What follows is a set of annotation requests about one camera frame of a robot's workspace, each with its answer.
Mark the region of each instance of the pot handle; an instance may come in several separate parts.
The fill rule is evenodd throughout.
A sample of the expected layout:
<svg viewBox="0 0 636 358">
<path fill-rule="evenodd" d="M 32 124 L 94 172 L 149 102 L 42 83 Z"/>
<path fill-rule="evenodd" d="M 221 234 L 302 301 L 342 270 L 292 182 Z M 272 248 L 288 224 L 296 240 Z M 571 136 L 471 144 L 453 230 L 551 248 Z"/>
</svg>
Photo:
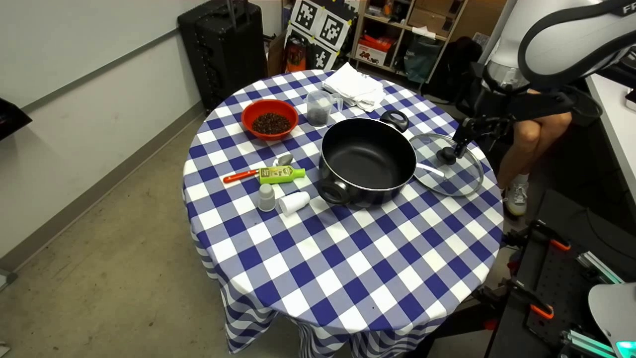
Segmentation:
<svg viewBox="0 0 636 358">
<path fill-rule="evenodd" d="M 342 180 L 318 180 L 316 182 L 320 196 L 330 204 L 344 204 L 346 194 L 346 182 Z"/>
<path fill-rule="evenodd" d="M 398 108 L 388 108 L 380 114 L 380 120 L 394 124 L 398 130 L 406 130 L 412 122 L 406 112 Z"/>
</svg>

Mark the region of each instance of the small cup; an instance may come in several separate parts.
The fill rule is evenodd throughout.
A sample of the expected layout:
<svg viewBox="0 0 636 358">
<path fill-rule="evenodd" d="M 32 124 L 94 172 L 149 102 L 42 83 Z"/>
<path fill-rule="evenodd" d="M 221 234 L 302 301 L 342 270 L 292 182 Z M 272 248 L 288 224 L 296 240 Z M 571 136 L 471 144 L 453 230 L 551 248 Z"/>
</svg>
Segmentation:
<svg viewBox="0 0 636 358">
<path fill-rule="evenodd" d="M 306 120 L 310 124 L 326 124 L 334 112 L 334 94 L 326 91 L 312 91 L 306 94 Z"/>
<path fill-rule="evenodd" d="M 278 200 L 278 210 L 284 214 L 292 214 L 310 202 L 310 194 L 306 190 L 292 192 Z"/>
</svg>

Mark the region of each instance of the person's leg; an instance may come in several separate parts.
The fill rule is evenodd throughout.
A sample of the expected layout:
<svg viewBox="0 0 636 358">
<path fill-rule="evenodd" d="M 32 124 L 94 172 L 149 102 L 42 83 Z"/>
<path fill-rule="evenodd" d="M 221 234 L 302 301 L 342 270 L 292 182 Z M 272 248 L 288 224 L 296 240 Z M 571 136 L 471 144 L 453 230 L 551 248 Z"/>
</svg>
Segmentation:
<svg viewBox="0 0 636 358">
<path fill-rule="evenodd" d="M 533 158 L 527 162 L 529 166 L 523 168 L 523 172 L 531 172 L 533 164 L 553 146 L 553 142 L 563 136 L 563 132 L 571 126 L 573 122 L 573 112 L 555 112 L 555 114 L 545 114 L 539 116 L 537 122 L 541 124 L 541 134 L 539 134 L 539 144 L 533 154 Z"/>
<path fill-rule="evenodd" d="M 517 174 L 529 172 L 541 140 L 541 124 L 537 120 L 515 122 L 515 140 L 503 154 L 497 182 L 501 190 L 509 190 Z"/>
</svg>

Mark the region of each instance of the black bag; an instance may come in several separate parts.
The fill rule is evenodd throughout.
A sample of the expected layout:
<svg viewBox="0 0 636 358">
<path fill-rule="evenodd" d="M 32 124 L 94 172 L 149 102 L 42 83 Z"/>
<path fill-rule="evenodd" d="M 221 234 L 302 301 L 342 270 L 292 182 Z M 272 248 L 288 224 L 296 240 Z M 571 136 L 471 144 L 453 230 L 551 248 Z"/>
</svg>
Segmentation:
<svg viewBox="0 0 636 358">
<path fill-rule="evenodd" d="M 177 17 L 205 108 L 266 75 L 260 7 L 205 1 Z"/>
<path fill-rule="evenodd" d="M 481 45 L 469 37 L 457 37 L 443 51 L 439 65 L 425 91 L 455 102 L 471 85 L 471 63 L 479 59 Z"/>
<path fill-rule="evenodd" d="M 18 130 L 30 120 L 32 118 L 20 106 L 0 96 L 0 138 Z"/>
</svg>

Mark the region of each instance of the box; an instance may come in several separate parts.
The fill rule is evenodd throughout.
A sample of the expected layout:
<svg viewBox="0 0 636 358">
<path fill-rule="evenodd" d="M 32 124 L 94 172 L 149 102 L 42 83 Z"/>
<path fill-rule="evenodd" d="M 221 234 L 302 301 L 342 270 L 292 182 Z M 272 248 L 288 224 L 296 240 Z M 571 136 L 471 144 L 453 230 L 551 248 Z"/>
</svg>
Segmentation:
<svg viewBox="0 0 636 358">
<path fill-rule="evenodd" d="M 350 33 L 356 11 L 348 5 L 350 9 L 342 15 L 320 5 L 320 1 L 298 0 L 294 3 L 284 43 L 290 37 L 300 39 L 308 45 L 306 67 L 332 69 L 340 59 L 340 49 Z"/>
<path fill-rule="evenodd" d="M 390 49 L 392 49 L 390 39 L 374 39 L 370 35 L 362 35 L 356 45 L 356 57 L 384 65 Z"/>
</svg>

